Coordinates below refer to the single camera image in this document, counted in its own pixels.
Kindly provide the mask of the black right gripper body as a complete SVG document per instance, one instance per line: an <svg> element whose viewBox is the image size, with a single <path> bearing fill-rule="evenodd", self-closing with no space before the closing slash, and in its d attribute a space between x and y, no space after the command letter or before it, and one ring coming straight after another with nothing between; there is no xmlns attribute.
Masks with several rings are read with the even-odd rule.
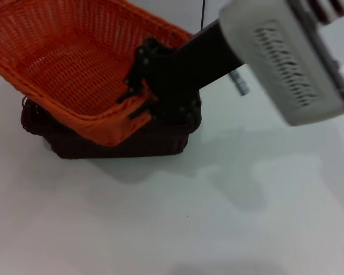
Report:
<svg viewBox="0 0 344 275"><path fill-rule="evenodd" d="M169 123L191 118L201 106L198 91L243 64L217 20L182 46L167 47L151 38L148 48L148 86L158 99L150 111L154 118Z"/></svg>

